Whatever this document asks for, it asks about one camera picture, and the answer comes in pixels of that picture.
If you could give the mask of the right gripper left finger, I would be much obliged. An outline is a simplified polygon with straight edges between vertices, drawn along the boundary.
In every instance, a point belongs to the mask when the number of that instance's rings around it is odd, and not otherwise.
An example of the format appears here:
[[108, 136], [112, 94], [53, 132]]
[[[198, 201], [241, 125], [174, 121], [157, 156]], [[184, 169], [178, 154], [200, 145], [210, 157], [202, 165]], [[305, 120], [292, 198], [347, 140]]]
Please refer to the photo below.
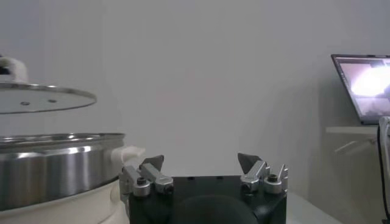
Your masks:
[[128, 165], [119, 175], [119, 190], [122, 195], [148, 197], [152, 189], [158, 194], [171, 194], [174, 191], [172, 177], [161, 173], [164, 156], [146, 158], [136, 169]]

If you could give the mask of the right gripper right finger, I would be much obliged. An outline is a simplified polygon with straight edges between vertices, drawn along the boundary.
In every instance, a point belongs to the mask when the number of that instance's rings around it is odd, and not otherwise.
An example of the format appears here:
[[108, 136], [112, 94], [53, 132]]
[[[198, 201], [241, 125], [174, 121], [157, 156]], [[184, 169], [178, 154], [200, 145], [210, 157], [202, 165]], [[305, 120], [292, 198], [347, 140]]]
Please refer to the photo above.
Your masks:
[[277, 173], [271, 173], [270, 165], [259, 156], [238, 153], [243, 170], [240, 176], [241, 190], [246, 194], [258, 192], [262, 187], [267, 194], [286, 194], [288, 191], [288, 168], [283, 164]]

